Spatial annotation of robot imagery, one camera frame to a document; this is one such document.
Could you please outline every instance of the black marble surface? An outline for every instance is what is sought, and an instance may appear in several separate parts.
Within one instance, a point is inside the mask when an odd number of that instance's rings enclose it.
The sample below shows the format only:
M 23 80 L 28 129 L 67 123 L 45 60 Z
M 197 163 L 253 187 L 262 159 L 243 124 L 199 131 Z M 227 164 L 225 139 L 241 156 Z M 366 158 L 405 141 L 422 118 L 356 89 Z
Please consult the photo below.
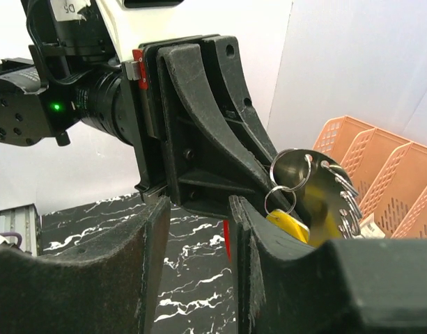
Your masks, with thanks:
M 138 193 L 42 217 L 44 252 L 57 254 L 137 215 Z M 173 207 L 153 334 L 235 333 L 222 221 Z

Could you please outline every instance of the yellow key tag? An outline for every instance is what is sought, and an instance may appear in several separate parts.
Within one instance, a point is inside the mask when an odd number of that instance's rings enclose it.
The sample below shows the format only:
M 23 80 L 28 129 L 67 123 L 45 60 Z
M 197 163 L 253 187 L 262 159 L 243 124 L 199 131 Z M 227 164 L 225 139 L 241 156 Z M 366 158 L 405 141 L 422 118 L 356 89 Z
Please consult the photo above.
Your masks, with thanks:
M 266 217 L 266 219 L 297 240 L 300 240 L 306 244 L 309 242 L 308 227 L 305 226 L 305 224 L 300 223 L 291 215 L 277 209 L 272 211 L 270 215 Z

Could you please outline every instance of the white backdrop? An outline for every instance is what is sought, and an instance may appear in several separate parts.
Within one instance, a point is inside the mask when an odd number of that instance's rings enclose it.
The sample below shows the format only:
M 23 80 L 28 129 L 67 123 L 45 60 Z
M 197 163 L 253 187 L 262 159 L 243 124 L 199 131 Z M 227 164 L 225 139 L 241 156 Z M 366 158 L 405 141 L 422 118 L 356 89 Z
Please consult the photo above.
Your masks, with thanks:
M 238 37 L 253 103 L 267 126 L 291 3 L 217 0 L 203 8 L 198 1 L 186 0 L 186 6 L 210 13 L 208 23 L 216 21 L 218 33 Z M 196 21 L 200 31 L 202 24 Z M 0 58 L 30 58 L 29 43 L 20 1 L 0 1 Z M 69 135 L 66 148 L 53 139 L 32 148 L 0 144 L 0 209 L 35 203 L 42 214 L 134 190 L 140 179 L 132 148 L 81 124 Z
M 427 145 L 427 0 L 294 3 L 269 134 L 311 148 L 346 114 Z

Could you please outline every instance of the key ring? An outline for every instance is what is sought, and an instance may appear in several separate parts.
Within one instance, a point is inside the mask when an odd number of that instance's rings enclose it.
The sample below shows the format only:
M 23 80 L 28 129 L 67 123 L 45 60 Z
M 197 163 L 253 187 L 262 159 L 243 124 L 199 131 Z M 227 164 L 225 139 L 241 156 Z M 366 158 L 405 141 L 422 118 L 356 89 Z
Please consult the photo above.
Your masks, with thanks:
M 273 187 L 267 193 L 266 197 L 264 197 L 264 210 L 266 211 L 267 215 L 269 215 L 271 217 L 274 217 L 274 218 L 276 218 L 276 216 L 274 216 L 273 214 L 271 214 L 269 212 L 269 210 L 267 209 L 267 200 L 269 199 L 269 196 L 272 195 L 277 190 L 284 191 L 285 193 L 292 193 L 292 195 L 294 196 L 293 203 L 290 206 L 289 210 L 287 212 L 284 212 L 285 214 L 290 214 L 294 210 L 295 205 L 297 204 L 297 195 L 295 195 L 295 193 L 292 192 L 287 186 L 275 186 L 275 187 Z
M 351 227 L 349 221 L 346 219 L 346 216 L 348 215 L 348 212 L 345 209 L 340 209 L 340 218 L 343 223 L 343 226 L 339 226 L 339 230 L 341 234 L 343 235 L 343 238 L 345 239 L 353 239 L 352 233 L 351 233 Z
M 355 202 L 355 199 L 353 198 L 353 196 L 347 191 L 341 191 L 340 196 L 344 200 L 346 200 L 348 206 L 355 213 L 357 219 L 362 219 L 364 215 L 362 214 L 362 211 L 360 210 L 359 205 L 357 205 L 357 203 Z
M 355 203 L 354 198 L 352 198 L 352 195 L 346 191 L 340 192 L 340 196 L 345 199 L 346 203 L 350 207 L 350 216 L 352 219 L 352 224 L 350 224 L 350 231 L 353 235 L 359 235 L 360 234 L 360 226 L 359 226 L 359 219 L 362 218 L 362 212 L 360 211 L 359 206 Z
M 275 164 L 277 163 L 277 161 L 284 156 L 286 153 L 289 153 L 293 150 L 296 150 L 295 148 L 288 148 L 287 150 L 281 151 L 279 154 L 277 154 L 277 156 L 275 157 L 274 161 L 272 161 L 272 163 L 270 164 L 270 170 L 269 170 L 269 176 L 270 176 L 270 180 L 272 181 L 272 183 L 276 186 L 278 186 L 277 182 L 275 181 L 275 176 L 274 176 L 274 168 L 275 168 Z M 294 192 L 298 189 L 300 189 L 301 187 L 303 187 L 306 182 L 308 182 L 309 177 L 311 176 L 311 170 L 312 170 L 312 166 L 311 166 L 311 160 L 309 158 L 309 155 L 306 154 L 304 156 L 304 160 L 306 160 L 307 164 L 308 164 L 308 173 L 306 174 L 306 176 L 303 178 L 303 180 L 297 184 L 296 186 L 294 186 L 293 188 L 289 188 L 287 186 L 285 186 L 285 190 L 289 190 L 290 192 Z
M 338 183 L 341 184 L 341 186 L 349 191 L 352 195 L 354 196 L 358 196 L 359 193 L 357 192 L 357 190 L 351 185 L 351 183 L 349 183 L 348 181 L 345 180 L 345 178 L 343 176 L 341 176 L 340 174 L 338 174 L 335 170 L 333 170 L 330 166 L 329 166 L 329 162 L 326 160 L 322 160 L 322 162 L 320 163 L 320 165 L 322 166 L 322 168 L 328 170 L 330 173 L 332 173 L 335 177 L 336 177 L 336 181 L 338 179 Z

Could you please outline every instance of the keychain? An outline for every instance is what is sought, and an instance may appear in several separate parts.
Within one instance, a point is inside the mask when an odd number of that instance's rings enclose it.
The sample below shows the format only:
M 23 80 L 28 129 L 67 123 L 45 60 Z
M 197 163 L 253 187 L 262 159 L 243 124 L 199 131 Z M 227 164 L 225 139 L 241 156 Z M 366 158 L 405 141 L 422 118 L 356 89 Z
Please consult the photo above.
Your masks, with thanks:
M 265 198 L 267 220 L 296 239 L 319 246 L 328 239 L 352 239 L 360 234 L 358 192 L 333 159 L 313 150 L 284 150 L 270 166 L 270 180 L 274 188 Z M 278 190 L 293 197 L 287 212 L 267 210 L 268 197 Z M 290 215 L 296 205 L 307 213 L 303 223 Z
M 272 193 L 278 190 L 284 191 L 286 193 L 291 193 L 293 195 L 292 206 L 287 212 L 282 211 L 280 209 L 276 209 L 272 212 L 269 212 L 267 210 L 267 199 Z M 311 234 L 308 227 L 290 215 L 296 203 L 297 196 L 294 192 L 292 192 L 292 189 L 288 188 L 287 186 L 275 186 L 271 191 L 269 191 L 269 193 L 264 199 L 264 209 L 267 213 L 266 219 L 281 228 L 284 232 L 288 233 L 292 237 L 307 244 L 309 242 L 309 236 Z

